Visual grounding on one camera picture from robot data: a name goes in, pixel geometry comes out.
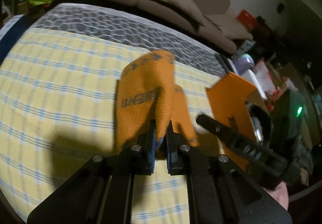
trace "metal screw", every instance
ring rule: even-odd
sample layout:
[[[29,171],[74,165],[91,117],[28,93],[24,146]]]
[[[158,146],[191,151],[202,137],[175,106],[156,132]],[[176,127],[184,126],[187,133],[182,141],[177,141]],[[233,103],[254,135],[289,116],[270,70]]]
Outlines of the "metal screw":
[[[220,162],[224,162],[224,163],[229,160],[229,158],[226,155],[220,155],[218,159]]]
[[[190,150],[190,146],[189,146],[189,145],[184,144],[184,145],[181,145],[180,149],[181,149],[182,151],[189,151],[189,150]]]
[[[133,151],[139,151],[141,149],[141,146],[140,145],[138,145],[138,144],[135,144],[135,145],[133,145],[132,147],[131,147],[131,150],[133,150]]]
[[[103,160],[103,156],[102,155],[95,155],[93,157],[93,161],[94,162],[101,162]]]

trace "orange cloth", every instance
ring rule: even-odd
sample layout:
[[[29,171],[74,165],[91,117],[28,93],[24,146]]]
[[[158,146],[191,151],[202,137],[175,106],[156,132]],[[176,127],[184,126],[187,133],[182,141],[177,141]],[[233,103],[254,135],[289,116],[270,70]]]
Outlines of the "orange cloth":
[[[116,99],[117,152],[147,132],[151,119],[157,123],[157,143],[164,137],[170,120],[175,132],[186,140],[195,139],[183,91],[174,87],[173,65],[170,52],[155,50],[124,68]]]

